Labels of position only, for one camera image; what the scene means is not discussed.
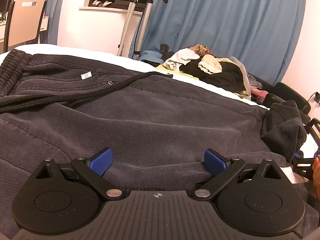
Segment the dark grey pants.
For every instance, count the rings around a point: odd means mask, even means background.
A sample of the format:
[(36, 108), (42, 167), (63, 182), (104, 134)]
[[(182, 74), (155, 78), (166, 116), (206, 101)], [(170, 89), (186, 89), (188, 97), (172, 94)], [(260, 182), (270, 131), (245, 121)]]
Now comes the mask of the dark grey pants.
[(252, 106), (171, 75), (12, 50), (1, 63), (1, 235), (319, 239), (281, 170), (307, 133), (293, 101)]

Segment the pile of clothes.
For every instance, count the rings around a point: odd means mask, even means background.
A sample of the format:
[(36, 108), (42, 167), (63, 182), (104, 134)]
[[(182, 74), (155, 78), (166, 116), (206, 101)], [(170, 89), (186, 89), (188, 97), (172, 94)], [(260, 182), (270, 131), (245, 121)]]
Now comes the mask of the pile of clothes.
[(173, 52), (163, 43), (159, 52), (163, 63), (157, 69), (191, 77), (251, 100), (246, 68), (235, 57), (216, 57), (201, 44)]

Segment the beige wooden chair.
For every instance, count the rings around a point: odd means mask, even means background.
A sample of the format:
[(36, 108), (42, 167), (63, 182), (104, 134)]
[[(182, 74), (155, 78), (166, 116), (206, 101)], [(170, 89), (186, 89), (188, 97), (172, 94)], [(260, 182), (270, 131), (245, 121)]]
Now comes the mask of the beige wooden chair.
[(14, 0), (5, 24), (3, 51), (39, 40), (46, 0)]

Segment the teal curtain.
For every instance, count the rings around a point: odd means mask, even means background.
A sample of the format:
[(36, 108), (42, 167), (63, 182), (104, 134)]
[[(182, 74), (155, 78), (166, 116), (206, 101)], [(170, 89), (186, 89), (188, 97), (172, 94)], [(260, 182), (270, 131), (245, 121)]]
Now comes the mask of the teal curtain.
[(57, 45), (59, 20), (63, 0), (46, 0), (44, 13), (49, 17), (47, 31), (40, 33), (40, 42)]
[(295, 52), (306, 0), (155, 0), (143, 50), (196, 44), (236, 57), (247, 71), (275, 84)]

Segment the left teal curtain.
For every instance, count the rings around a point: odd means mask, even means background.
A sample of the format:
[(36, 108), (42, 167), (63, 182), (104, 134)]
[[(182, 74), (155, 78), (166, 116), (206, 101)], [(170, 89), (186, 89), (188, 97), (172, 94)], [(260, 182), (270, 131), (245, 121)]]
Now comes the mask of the left teal curtain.
[(63, 0), (46, 0), (44, 13), (49, 17), (47, 31), (40, 33), (40, 42), (57, 45), (59, 20)]

